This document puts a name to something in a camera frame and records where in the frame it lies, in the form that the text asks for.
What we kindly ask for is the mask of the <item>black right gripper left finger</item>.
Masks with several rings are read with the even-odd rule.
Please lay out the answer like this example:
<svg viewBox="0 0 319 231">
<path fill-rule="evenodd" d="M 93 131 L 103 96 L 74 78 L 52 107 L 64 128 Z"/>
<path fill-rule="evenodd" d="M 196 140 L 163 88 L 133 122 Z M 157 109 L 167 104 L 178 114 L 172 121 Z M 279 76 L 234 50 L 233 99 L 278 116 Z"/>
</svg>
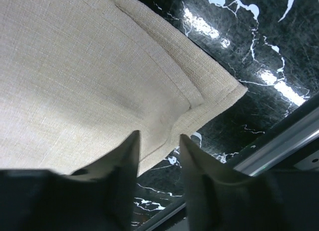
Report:
<svg viewBox="0 0 319 231">
<path fill-rule="evenodd" d="M 97 224 L 106 223 L 108 231 L 131 228 L 140 138 L 140 131 L 133 131 L 114 150 L 71 174 L 85 184 L 87 207 Z"/>
</svg>

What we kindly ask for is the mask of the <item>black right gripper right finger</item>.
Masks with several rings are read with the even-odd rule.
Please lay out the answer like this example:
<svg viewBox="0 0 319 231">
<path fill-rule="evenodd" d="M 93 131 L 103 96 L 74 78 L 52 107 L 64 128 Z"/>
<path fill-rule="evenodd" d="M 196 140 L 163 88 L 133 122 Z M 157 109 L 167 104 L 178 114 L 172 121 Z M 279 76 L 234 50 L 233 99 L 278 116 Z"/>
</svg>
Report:
<svg viewBox="0 0 319 231">
<path fill-rule="evenodd" d="M 191 231 L 244 231 L 250 227 L 241 188 L 249 176 L 179 139 L 186 212 Z"/>
</svg>

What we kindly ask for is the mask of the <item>beige cloth napkin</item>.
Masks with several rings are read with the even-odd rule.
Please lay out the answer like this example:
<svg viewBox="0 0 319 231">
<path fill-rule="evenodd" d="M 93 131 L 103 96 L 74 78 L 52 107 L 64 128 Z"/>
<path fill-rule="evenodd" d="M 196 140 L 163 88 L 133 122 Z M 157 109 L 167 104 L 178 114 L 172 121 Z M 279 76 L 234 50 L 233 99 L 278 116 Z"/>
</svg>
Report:
<svg viewBox="0 0 319 231">
<path fill-rule="evenodd" d="M 246 88 L 138 0 L 0 0 L 0 166 L 71 173 L 141 131 L 139 174 Z"/>
</svg>

